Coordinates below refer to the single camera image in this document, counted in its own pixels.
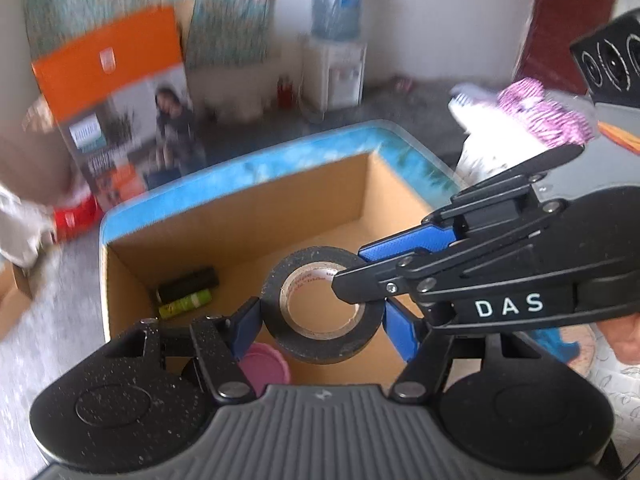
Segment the right hand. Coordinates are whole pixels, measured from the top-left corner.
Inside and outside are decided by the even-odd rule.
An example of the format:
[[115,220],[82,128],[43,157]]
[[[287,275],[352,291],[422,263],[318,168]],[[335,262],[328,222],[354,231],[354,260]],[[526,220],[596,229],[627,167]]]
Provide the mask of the right hand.
[[616,359],[628,365],[640,363],[640,314],[597,322]]

